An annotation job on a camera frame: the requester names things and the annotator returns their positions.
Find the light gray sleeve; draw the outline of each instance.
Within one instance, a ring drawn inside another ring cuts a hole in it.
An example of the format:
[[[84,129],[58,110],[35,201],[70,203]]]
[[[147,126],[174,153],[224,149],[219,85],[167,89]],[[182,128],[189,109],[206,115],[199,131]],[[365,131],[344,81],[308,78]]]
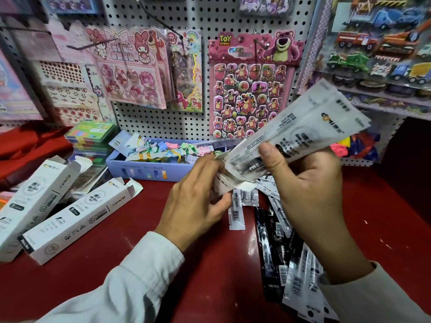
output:
[[[358,280],[331,285],[322,274],[319,287],[340,322],[431,322],[431,317],[374,263],[375,270]]]
[[[67,300],[38,322],[154,322],[170,282],[184,262],[181,251],[148,232],[99,288]]]

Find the red cloth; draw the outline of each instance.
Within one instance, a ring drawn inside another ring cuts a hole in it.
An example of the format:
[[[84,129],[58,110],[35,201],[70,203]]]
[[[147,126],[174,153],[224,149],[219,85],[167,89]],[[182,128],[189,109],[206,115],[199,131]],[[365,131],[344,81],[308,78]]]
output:
[[[69,129],[52,130],[41,122],[29,122],[0,134],[0,180],[29,164],[72,152],[72,144],[64,138]]]

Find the hand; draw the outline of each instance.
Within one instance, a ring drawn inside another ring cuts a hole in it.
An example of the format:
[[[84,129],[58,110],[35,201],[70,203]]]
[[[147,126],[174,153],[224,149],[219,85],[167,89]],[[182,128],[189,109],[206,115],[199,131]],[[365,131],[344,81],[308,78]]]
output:
[[[209,202],[213,180],[223,163],[214,155],[200,157],[190,172],[169,193],[159,226],[154,230],[184,252],[201,235],[218,222],[232,205],[226,193],[215,205]]]
[[[325,268],[331,283],[345,283],[374,270],[354,243],[342,211],[341,163],[330,148],[300,160],[296,176],[275,146],[259,153],[272,173],[284,211]]]

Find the red table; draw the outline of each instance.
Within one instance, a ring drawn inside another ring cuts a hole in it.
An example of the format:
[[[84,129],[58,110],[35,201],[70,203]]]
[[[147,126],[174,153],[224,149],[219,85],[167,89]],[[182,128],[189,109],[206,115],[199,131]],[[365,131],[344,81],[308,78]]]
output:
[[[344,214],[365,255],[380,262],[409,296],[431,313],[431,228],[374,169],[343,168]],[[0,321],[37,319],[61,302],[98,287],[140,238],[156,228],[172,183],[140,181],[135,199],[43,266],[21,254],[0,266]],[[186,254],[165,296],[166,322],[296,321],[296,313],[265,301],[253,209],[245,231],[227,216]]]

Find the person's left hand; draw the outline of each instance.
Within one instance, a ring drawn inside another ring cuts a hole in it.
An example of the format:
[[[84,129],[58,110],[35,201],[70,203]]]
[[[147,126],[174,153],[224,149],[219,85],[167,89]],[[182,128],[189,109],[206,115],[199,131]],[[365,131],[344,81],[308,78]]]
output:
[[[172,187],[154,232],[169,239],[184,252],[218,222],[232,204],[231,193],[224,194],[215,205],[209,202],[211,185],[221,169],[223,163],[215,160],[214,155],[200,157],[190,172]]]

